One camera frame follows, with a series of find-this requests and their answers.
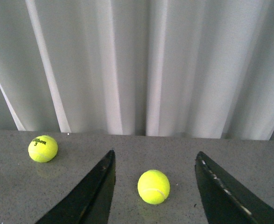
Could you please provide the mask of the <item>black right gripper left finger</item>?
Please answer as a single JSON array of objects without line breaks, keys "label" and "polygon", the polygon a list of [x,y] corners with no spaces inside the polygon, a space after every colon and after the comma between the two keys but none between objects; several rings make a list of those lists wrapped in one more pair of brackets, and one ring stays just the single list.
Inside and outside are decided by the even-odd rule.
[{"label": "black right gripper left finger", "polygon": [[115,183],[115,152],[110,150],[74,189],[37,223],[106,224]]}]

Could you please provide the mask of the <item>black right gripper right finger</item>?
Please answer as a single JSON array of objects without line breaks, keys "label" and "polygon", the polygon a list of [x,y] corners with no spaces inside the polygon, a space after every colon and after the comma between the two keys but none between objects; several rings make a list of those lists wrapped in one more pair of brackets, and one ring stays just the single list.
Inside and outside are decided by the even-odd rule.
[{"label": "black right gripper right finger", "polygon": [[195,174],[210,224],[274,224],[274,209],[200,151]]}]

